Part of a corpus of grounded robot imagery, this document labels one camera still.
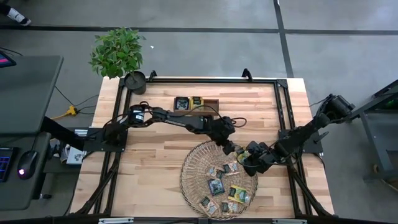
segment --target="plant pot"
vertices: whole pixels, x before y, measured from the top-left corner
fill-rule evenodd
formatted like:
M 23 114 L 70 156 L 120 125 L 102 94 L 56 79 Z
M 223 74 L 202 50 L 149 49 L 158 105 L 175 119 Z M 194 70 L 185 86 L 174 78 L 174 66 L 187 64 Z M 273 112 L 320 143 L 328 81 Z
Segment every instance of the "plant pot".
M 124 85 L 137 95 L 142 95 L 147 90 L 146 77 L 139 71 L 134 71 L 134 74 L 128 73 L 124 77 Z

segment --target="wooden tabletop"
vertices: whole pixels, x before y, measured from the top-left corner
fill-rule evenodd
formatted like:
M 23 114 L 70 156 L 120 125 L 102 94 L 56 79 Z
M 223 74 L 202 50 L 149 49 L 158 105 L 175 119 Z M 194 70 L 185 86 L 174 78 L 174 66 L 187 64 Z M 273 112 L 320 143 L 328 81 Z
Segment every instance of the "wooden tabletop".
M 289 78 L 287 81 L 296 125 L 307 124 L 312 116 L 304 81 L 301 78 Z M 118 79 L 103 80 L 93 120 L 94 127 L 101 128 L 112 118 L 118 83 Z M 280 128 L 274 88 L 270 84 L 150 83 L 145 94 L 132 96 L 131 105 L 145 100 L 151 106 L 172 110 L 176 96 L 219 99 L 221 115 L 245 117 L 247 125 L 237 128 L 229 137 L 236 144 L 245 147 L 253 140 L 267 144 L 277 140 Z M 119 114 L 122 113 L 123 100 L 121 105 Z M 207 140 L 205 135 L 195 135 L 184 128 L 164 123 L 129 129 L 126 151 L 122 154 L 119 166 L 112 216 L 197 217 L 180 193 L 179 175 L 188 152 Z M 103 152 L 96 152 L 84 160 L 71 212 L 81 208 L 98 186 L 103 157 Z M 321 162 L 313 155 L 304 154 L 303 164 L 308 187 L 326 210 L 333 213 Z M 264 174 L 258 174 L 258 177 L 256 196 L 241 218 L 293 217 L 286 167 L 272 166 Z M 298 190 L 298 195 L 300 208 L 304 211 L 301 190 Z

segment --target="concrete floor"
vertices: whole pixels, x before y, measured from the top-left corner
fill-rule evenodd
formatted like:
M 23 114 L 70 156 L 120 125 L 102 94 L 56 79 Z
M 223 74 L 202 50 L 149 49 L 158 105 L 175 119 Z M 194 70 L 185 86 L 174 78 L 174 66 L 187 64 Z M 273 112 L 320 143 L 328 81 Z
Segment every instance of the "concrete floor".
M 279 2 L 286 29 L 398 29 L 398 1 L 394 0 Z M 272 0 L 11 0 L 10 5 L 31 18 L 35 26 L 278 28 Z M 7 18 L 0 18 L 0 24 L 8 23 Z M 64 56 L 57 86 L 79 103 L 98 94 L 101 85 L 100 77 L 87 64 L 95 34 L 101 32 L 0 30 L 0 47 L 24 55 Z M 287 77 L 279 34 L 142 34 L 147 37 L 142 68 L 147 75 L 156 70 L 161 76 L 237 77 L 248 68 L 255 77 Z M 398 78 L 398 35 L 286 35 L 286 39 L 294 77 L 304 78 L 310 103 L 334 93 L 359 106 Z M 47 115 L 62 114 L 67 106 L 55 91 Z M 89 126 L 91 120 L 91 116 L 79 115 L 59 122 Z M 361 122 L 332 125 L 325 131 L 330 131 L 322 144 L 335 213 L 398 222 L 398 193 L 380 182 L 365 184 L 362 180 L 376 158 Z M 0 219 L 63 215 L 75 181 L 72 175 L 49 178 L 48 191 L 56 195 L 51 202 L 33 203 L 22 212 L 1 212 Z

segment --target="computer mouse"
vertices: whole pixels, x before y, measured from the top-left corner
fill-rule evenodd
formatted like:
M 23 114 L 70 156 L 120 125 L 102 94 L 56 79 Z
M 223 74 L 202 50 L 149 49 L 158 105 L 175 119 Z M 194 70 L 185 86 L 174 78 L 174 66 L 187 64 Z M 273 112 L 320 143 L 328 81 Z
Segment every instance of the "computer mouse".
M 27 180 L 33 176 L 36 170 L 36 151 L 27 151 L 21 155 L 18 162 L 18 177 L 22 180 Z

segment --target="round woven basket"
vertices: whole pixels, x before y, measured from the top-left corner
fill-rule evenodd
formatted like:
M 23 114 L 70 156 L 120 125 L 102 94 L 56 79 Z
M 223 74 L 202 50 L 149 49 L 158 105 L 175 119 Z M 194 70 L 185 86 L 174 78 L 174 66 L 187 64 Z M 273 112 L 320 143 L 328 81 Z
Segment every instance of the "round woven basket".
M 237 185 L 248 191 L 250 202 L 245 205 L 238 203 L 238 214 L 242 214 L 252 202 L 257 190 L 257 175 L 250 177 L 244 171 L 243 166 L 238 164 L 238 174 L 223 176 L 221 181 L 225 189 L 225 193 L 217 196 L 211 196 L 208 180 L 211 177 L 207 176 L 208 169 L 211 166 L 222 167 L 223 164 L 236 161 L 234 153 L 226 156 L 221 146 L 217 146 L 213 141 L 204 142 L 193 148 L 181 168 L 180 187 L 182 195 L 189 206 L 203 217 L 214 220 L 229 220 L 236 216 L 223 215 L 221 213 L 221 203 L 227 200 L 228 191 L 231 185 Z M 208 197 L 214 200 L 220 208 L 211 217 L 199 206 L 200 201 Z

